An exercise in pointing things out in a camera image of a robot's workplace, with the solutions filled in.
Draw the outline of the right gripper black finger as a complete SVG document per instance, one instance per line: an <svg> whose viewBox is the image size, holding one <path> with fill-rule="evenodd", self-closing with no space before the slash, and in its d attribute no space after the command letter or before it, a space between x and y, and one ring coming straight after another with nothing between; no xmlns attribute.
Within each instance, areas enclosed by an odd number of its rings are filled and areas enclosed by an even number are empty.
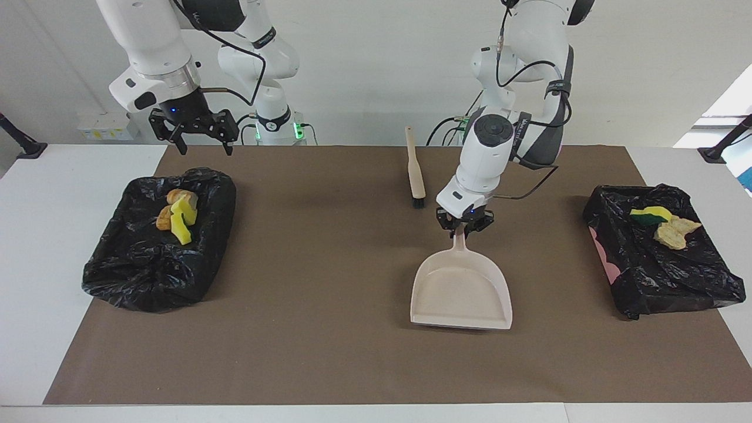
<svg viewBox="0 0 752 423"><path fill-rule="evenodd" d="M233 155L234 143L239 141L240 131L230 110L223 109L203 117L204 132L220 142L226 155Z"/></svg>
<svg viewBox="0 0 752 423"><path fill-rule="evenodd" d="M150 111L148 120L154 136L159 141L164 141L174 145L180 155L186 155L188 147L182 138L183 128L180 124L172 124L167 119L163 110L159 108L153 108Z"/></svg>

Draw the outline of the beige plastic dustpan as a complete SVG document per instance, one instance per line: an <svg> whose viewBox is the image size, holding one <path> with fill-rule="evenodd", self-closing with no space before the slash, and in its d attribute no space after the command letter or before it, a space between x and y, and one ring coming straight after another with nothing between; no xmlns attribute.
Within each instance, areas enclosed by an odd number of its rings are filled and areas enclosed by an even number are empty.
<svg viewBox="0 0 752 423"><path fill-rule="evenodd" d="M451 249L419 265L412 286L412 324L468 330L510 330L511 296L505 276L491 259L471 251L463 227Z"/></svg>

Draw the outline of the beige hand brush black bristles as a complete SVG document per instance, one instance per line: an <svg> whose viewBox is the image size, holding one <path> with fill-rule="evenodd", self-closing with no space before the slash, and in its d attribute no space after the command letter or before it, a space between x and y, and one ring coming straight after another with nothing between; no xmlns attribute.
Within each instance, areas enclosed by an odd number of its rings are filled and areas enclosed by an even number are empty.
<svg viewBox="0 0 752 423"><path fill-rule="evenodd" d="M417 160L414 132L410 126L406 126L405 128L405 141L408 156L407 172L412 195L412 206L415 209L423 209L425 207L424 178L422 177L421 166Z"/></svg>

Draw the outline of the large yellow sponge block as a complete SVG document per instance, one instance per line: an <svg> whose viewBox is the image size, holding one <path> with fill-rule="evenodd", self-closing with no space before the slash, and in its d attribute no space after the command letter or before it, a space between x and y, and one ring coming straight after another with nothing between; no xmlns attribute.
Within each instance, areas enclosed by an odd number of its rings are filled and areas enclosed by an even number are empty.
<svg viewBox="0 0 752 423"><path fill-rule="evenodd" d="M171 203L172 215L182 214L188 227L196 224L198 217L198 197L193 193L183 193Z"/></svg>

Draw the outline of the small yellow sponge wedge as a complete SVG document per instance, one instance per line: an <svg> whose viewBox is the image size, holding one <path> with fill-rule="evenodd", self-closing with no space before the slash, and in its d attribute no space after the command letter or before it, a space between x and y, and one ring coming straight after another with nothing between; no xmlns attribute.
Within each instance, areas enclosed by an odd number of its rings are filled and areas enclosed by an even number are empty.
<svg viewBox="0 0 752 423"><path fill-rule="evenodd" d="M171 212L171 233L177 238L180 244L190 244L192 241L192 235L186 224L184 214L178 212Z"/></svg>

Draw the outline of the green and yellow sponge piece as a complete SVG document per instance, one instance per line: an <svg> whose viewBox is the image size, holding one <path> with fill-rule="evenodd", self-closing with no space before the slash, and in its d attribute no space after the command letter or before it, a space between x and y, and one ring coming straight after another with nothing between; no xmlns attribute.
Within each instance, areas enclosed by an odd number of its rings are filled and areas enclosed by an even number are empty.
<svg viewBox="0 0 752 423"><path fill-rule="evenodd" d="M674 214L663 206L648 206L644 209L631 209L629 217L644 227L672 221Z"/></svg>

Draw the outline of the pink bin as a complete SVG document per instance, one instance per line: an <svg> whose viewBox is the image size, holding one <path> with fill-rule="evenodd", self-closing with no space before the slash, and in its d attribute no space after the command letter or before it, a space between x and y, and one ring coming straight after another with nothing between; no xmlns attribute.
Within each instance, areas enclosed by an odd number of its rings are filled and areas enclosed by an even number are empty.
<svg viewBox="0 0 752 423"><path fill-rule="evenodd" d="M599 259L601 261L602 267L604 268L605 275L607 276L607 280L609 281L609 285L613 286L617 278L622 274L622 271L620 270L620 268L618 268L617 265L609 261L609 257L607 256L604 247L598 240L596 230L594 230L593 227L588 227L588 230L590 230L593 244L596 248L596 251L598 252Z"/></svg>

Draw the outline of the black trash bag over pink bin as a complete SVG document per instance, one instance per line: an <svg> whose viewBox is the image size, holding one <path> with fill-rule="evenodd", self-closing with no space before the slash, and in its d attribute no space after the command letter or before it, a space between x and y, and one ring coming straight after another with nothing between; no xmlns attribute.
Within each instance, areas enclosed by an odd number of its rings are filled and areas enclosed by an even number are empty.
<svg viewBox="0 0 752 423"><path fill-rule="evenodd" d="M610 286L613 302L631 320L641 315L703 311L743 303L744 281L734 275L704 227L686 234L687 247L674 251L653 236L658 225L644 227L629 216L631 209L663 206L677 217L701 223L682 189L596 187L583 209L586 227L596 230L609 261L622 274Z"/></svg>

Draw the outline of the brown table mat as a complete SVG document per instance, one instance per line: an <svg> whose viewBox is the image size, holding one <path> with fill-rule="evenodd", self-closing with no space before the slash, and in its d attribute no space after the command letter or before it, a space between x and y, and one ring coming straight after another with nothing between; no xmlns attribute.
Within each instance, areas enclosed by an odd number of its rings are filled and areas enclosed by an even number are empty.
<svg viewBox="0 0 752 423"><path fill-rule="evenodd" d="M718 311L626 321L581 217L594 187L638 185L622 147L566 146L468 246L511 293L510 330L413 325L421 262L451 246L413 209L403 147L172 147L156 169L225 172L233 232L205 300L164 314L92 300L46 404L752 402Z"/></svg>

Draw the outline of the white wall socket box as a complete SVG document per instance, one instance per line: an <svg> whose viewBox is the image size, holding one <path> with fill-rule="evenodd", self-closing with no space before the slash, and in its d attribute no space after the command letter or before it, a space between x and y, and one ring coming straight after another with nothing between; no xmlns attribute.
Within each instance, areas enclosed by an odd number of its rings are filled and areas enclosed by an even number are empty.
<svg viewBox="0 0 752 423"><path fill-rule="evenodd" d="M140 135L139 126L128 112L81 115L77 129L86 141L134 142Z"/></svg>

